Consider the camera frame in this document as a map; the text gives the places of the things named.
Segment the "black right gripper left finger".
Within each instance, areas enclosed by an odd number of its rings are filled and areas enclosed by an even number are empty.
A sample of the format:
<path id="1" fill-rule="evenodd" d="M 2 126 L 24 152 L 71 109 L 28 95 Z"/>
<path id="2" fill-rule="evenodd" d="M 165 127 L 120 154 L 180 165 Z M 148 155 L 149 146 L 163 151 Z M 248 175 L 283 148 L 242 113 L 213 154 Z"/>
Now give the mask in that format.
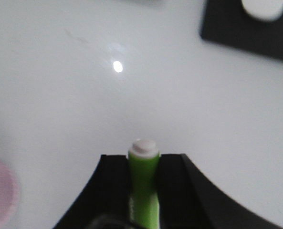
<path id="1" fill-rule="evenodd" d="M 100 216 L 129 218 L 130 173 L 125 155 L 101 155 L 87 184 L 54 226 L 85 229 Z"/>

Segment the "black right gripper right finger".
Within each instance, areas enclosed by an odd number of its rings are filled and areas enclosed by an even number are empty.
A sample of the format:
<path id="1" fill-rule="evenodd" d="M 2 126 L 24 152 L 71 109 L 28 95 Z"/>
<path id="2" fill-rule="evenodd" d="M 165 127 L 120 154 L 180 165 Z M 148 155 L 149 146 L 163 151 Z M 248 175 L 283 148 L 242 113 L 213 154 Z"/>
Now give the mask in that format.
<path id="1" fill-rule="evenodd" d="M 163 154 L 157 168 L 163 229 L 278 229 L 215 186 L 186 154 Z"/>

